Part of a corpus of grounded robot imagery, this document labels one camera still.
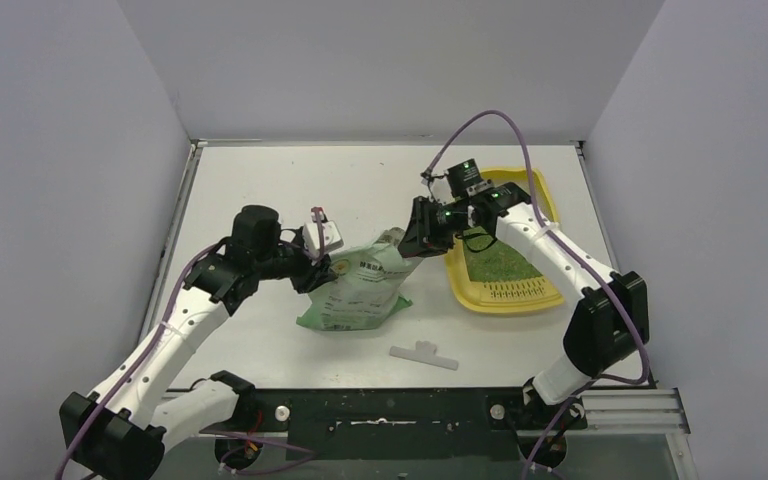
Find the white bag sealing clip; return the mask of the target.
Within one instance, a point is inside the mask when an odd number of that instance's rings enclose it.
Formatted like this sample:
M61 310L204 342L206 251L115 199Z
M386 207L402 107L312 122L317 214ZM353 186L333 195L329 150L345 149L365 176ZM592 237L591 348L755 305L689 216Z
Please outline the white bag sealing clip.
M391 346L389 355L406 361L421 363L451 371L457 371L459 362L437 354L437 345L428 341L417 341L413 348Z

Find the green cat litter bag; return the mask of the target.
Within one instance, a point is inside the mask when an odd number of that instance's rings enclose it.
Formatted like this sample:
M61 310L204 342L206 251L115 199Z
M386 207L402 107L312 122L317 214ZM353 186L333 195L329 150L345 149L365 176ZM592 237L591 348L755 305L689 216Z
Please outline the green cat litter bag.
M422 260L401 256L404 235L393 227L370 243L334 255L336 279L308 294L311 305L296 324L316 331L373 330L411 307L401 287Z

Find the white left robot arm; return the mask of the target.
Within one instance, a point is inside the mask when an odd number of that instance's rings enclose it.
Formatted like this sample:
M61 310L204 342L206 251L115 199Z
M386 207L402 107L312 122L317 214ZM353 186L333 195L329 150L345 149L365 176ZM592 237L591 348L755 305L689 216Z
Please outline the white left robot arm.
M75 462L104 479L149 479L169 451L203 429L219 422L243 429L253 422L253 385L227 371L173 400L164 396L261 282L287 279L306 294L334 279L330 254L344 241L322 208L312 208L292 240L281 235L277 211L248 205L236 214L230 235L183 267L147 337L89 393L73 392L61 404L66 451L56 478Z

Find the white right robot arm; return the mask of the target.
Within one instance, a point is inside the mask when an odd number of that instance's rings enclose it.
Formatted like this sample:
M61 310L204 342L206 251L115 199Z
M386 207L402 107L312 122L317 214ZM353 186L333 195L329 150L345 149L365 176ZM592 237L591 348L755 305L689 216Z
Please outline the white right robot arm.
M622 274L577 246L543 214L531 190L484 179L474 160L449 168L442 178L452 201L413 199L400 255L444 255L457 239L466 239L468 230L480 228L533 265L573 309L559 358L523 387L523 416L546 427L560 416L563 401L614 364L644 352L647 286L637 273Z

